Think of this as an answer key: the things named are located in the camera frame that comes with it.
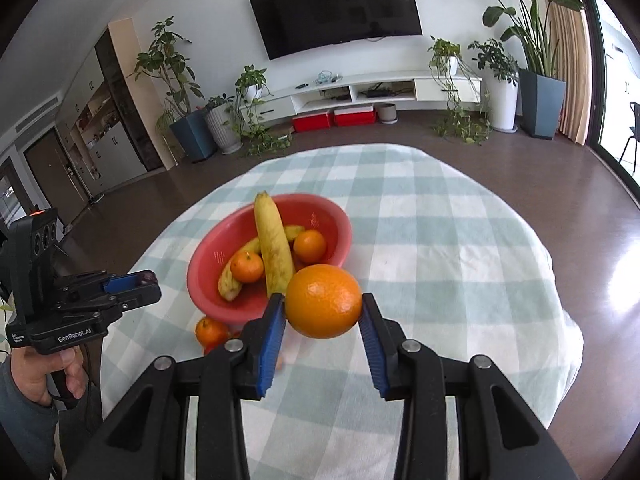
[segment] chair leg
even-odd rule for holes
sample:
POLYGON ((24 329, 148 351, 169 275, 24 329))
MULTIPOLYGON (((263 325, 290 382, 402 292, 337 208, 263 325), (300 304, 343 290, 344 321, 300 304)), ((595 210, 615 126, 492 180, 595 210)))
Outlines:
POLYGON ((618 163, 622 162, 622 157, 624 157, 624 156, 625 156, 626 148, 627 148, 627 147, 628 147, 628 145, 629 145, 629 141, 630 141, 631 139, 633 139, 633 138, 634 138, 634 136, 631 136, 631 137, 629 137, 629 138, 626 140, 625 149, 624 149, 624 150, 622 150, 622 155, 620 155, 620 160, 618 161, 618 163))

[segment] red storage box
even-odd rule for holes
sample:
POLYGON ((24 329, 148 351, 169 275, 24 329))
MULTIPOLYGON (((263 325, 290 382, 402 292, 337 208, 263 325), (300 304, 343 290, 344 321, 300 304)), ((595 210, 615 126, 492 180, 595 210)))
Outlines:
POLYGON ((294 117, 291 122, 297 132, 310 132, 311 130, 321 130, 322 128, 333 126, 332 115, 333 112, 331 110, 312 112, 294 117))
POLYGON ((370 105, 342 108, 334 113, 336 126, 355 126, 356 124, 373 124, 375 122, 376 111, 370 105))

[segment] tv screen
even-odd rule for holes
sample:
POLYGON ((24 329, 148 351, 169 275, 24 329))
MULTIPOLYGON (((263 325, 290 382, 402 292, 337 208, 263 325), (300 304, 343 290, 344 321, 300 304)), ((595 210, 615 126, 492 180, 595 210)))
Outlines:
POLYGON ((422 34, 415 0, 250 0, 269 59, 334 43, 422 34))

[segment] banana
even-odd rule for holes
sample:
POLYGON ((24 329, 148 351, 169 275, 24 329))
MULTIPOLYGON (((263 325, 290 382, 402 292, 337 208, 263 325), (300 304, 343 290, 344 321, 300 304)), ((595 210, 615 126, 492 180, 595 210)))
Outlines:
MULTIPOLYGON (((287 242, 291 243, 296 239, 305 228, 302 225, 287 225, 284 227, 284 233, 287 236, 287 242)), ((254 253, 260 254, 260 238, 255 237, 254 239, 245 243, 242 247, 238 249, 238 251, 250 251, 254 253)), ((220 296, 222 296, 227 301, 233 301, 238 297, 240 291, 242 290, 242 283, 236 280, 231 274, 231 258, 226 263, 225 268, 222 269, 222 273, 220 274, 220 278, 218 279, 218 292, 220 296)))
POLYGON ((267 279, 267 298, 270 298, 274 292, 286 292, 296 271, 280 212, 266 191, 256 195, 254 215, 267 279))

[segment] green and white plaid tablecloth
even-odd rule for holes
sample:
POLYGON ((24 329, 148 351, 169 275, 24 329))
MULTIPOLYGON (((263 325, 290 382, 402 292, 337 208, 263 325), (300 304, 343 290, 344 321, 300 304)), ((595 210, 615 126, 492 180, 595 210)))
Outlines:
MULTIPOLYGON (((133 268, 155 271, 162 300, 125 314, 104 340, 105 415, 156 356, 202 355, 193 336, 202 314, 185 283, 190 257, 217 222, 262 190, 315 193, 340 205, 353 226, 344 267, 373 292, 382 314, 440 355, 489 355, 550 424, 580 367, 582 334, 562 310, 547 250, 493 193, 392 144, 264 162, 172 222, 133 268)), ((282 355, 266 398, 242 404, 252 478, 391 478, 402 404, 384 402, 373 388, 359 330, 311 340, 287 327, 282 355)), ((449 477, 457 478, 452 409, 449 422, 449 477)), ((190 431, 188 478, 193 455, 190 431)))

